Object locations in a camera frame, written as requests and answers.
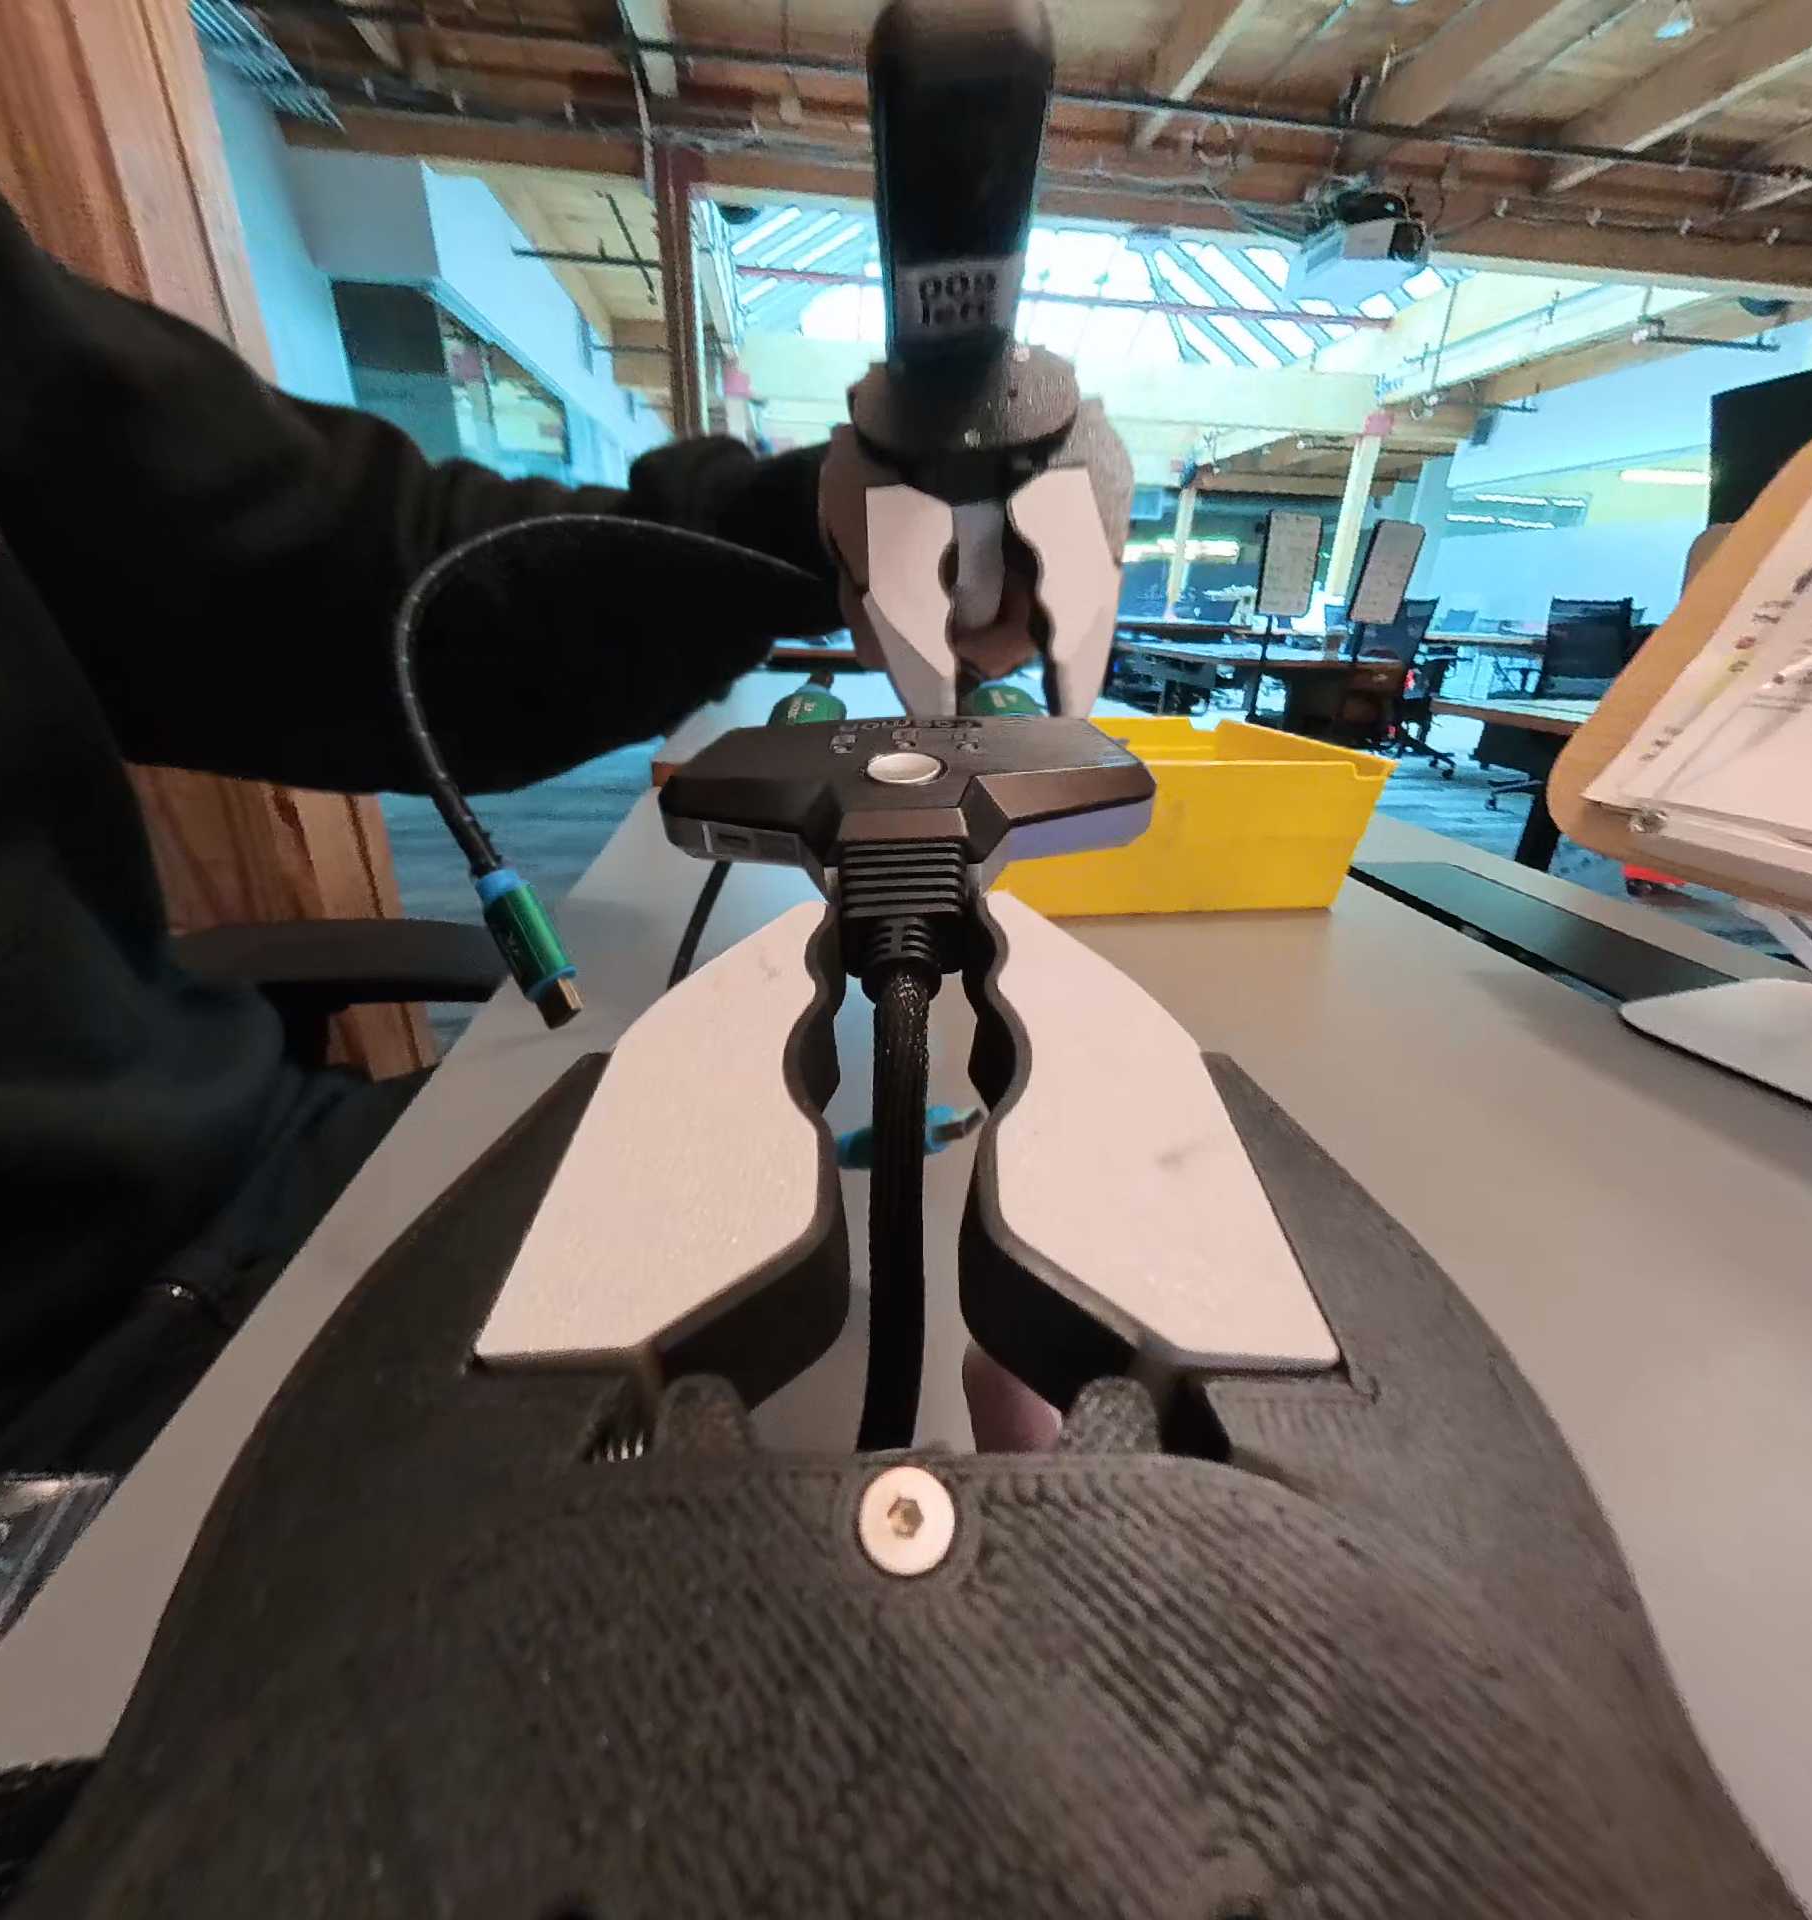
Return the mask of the ceiling projector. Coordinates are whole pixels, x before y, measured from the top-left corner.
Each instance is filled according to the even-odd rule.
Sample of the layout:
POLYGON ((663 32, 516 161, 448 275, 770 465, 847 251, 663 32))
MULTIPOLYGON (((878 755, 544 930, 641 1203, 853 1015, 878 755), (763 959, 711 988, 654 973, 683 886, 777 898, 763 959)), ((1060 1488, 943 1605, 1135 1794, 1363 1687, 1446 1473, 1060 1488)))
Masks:
POLYGON ((1429 228, 1397 193, 1357 187, 1321 206, 1326 220, 1296 247, 1285 297, 1336 310, 1394 294, 1427 264, 1429 228))

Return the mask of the yellow plastic bin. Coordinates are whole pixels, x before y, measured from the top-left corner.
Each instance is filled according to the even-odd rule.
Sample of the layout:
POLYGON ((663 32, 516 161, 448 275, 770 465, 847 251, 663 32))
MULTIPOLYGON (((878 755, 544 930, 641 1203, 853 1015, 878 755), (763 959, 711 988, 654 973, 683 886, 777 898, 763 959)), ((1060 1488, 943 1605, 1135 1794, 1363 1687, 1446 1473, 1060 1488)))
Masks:
POLYGON ((1120 849, 1010 865, 995 881, 1053 920, 1320 912, 1393 777, 1385 755, 1221 721, 1097 716, 1156 780, 1150 826, 1120 849))

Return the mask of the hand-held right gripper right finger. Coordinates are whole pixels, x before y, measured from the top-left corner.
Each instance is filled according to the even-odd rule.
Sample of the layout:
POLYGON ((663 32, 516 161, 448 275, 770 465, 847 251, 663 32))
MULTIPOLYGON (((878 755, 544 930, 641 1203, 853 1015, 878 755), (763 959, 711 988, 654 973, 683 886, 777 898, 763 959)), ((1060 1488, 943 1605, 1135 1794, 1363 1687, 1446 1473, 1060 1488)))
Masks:
POLYGON ((1044 1404, 1134 1379, 1327 1381, 1343 1349, 1207 1057, 1010 893, 967 959, 974 1136, 959 1250, 973 1344, 1044 1404))

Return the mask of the black monitor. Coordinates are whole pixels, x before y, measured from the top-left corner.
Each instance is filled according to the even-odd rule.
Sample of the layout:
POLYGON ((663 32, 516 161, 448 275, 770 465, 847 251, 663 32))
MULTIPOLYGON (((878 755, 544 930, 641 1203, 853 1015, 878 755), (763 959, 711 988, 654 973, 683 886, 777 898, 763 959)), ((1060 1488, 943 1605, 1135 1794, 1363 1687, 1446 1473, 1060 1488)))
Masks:
POLYGON ((1734 525, 1809 442, 1812 372, 1713 395, 1707 525, 1734 525))

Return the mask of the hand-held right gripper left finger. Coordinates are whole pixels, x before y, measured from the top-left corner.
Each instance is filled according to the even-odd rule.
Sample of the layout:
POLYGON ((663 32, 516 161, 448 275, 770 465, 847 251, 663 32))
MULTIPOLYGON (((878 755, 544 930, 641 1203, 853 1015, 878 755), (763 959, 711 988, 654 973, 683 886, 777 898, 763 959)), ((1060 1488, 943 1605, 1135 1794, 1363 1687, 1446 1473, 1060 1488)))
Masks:
POLYGON ((827 1127, 843 996, 811 899, 631 1022, 479 1331, 487 1370, 611 1374, 650 1398, 713 1377, 760 1407, 830 1351, 849 1306, 827 1127))

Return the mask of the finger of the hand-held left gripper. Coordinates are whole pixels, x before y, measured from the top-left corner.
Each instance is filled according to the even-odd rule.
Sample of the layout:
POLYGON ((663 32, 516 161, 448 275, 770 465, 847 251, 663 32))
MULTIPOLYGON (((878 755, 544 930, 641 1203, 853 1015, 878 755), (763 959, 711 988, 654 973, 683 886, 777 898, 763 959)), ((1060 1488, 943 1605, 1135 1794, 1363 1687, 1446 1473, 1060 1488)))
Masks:
POLYGON ((870 488, 862 615, 902 708, 954 719, 959 659, 950 643, 952 600, 942 569, 957 545, 954 509, 909 487, 870 488))
POLYGON ((1090 473, 1053 467, 1008 503, 1014 555, 1031 577, 1031 611, 1048 709, 1090 719, 1103 693, 1120 588, 1090 473))

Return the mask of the person's right hand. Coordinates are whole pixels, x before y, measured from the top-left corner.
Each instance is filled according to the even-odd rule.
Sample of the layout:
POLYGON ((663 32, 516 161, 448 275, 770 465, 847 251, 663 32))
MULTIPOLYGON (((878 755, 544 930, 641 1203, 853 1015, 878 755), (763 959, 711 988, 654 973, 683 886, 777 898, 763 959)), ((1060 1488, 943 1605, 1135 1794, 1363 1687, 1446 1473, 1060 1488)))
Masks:
POLYGON ((974 1453, 1057 1450, 1063 1434, 1060 1412, 974 1343, 967 1344, 963 1393, 974 1453))

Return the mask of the person's left hand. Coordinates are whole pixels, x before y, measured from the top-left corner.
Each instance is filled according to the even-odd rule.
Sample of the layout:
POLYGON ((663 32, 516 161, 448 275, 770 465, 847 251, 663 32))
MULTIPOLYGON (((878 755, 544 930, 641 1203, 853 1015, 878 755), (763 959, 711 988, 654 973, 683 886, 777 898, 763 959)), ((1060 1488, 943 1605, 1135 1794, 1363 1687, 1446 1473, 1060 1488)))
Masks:
POLYGON ((631 516, 727 541, 808 579, 797 597, 796 639, 845 628, 839 563, 822 531, 828 445, 763 454, 704 436, 654 447, 631 463, 631 516))

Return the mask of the black office chair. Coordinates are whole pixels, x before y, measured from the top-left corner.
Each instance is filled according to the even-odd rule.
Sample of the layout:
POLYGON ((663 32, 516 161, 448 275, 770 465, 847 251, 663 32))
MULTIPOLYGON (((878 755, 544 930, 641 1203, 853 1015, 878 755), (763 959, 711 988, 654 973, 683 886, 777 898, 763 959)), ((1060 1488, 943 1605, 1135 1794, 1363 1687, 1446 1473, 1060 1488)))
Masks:
POLYGON ((174 935, 177 964, 310 1015, 355 1007, 479 1004, 510 967, 484 926, 436 920, 224 925, 174 935))

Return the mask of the wooden document stand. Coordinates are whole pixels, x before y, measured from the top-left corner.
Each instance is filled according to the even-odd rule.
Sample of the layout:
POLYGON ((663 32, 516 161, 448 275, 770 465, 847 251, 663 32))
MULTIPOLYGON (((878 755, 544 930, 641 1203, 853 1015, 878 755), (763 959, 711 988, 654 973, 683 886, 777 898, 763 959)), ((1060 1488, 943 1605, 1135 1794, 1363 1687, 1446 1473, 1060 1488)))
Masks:
POLYGON ((1573 735, 1568 838, 1733 899, 1791 973, 1622 994, 1645 1040, 1812 1109, 1812 441, 1573 735))

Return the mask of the black hdmi switch box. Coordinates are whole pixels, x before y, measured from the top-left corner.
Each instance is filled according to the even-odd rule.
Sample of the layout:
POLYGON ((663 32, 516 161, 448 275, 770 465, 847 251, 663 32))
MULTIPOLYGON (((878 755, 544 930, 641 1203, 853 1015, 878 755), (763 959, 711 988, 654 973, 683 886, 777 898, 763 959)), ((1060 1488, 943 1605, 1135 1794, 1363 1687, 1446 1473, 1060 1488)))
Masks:
POLYGON ((847 851, 959 849, 968 877, 1111 851, 1153 821, 1156 780, 1084 719, 845 719, 720 735, 661 785, 668 841, 796 871, 830 898, 847 851))

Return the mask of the person's left forearm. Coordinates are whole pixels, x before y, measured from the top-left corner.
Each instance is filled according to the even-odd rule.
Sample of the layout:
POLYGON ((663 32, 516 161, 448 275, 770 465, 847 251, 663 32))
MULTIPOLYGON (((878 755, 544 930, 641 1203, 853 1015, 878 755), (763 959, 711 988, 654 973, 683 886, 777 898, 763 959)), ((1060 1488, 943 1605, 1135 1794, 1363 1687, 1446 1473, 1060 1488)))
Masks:
POLYGON ((406 588, 566 505, 282 395, 69 274, 0 199, 0 780, 93 755, 419 794, 390 673, 406 588))

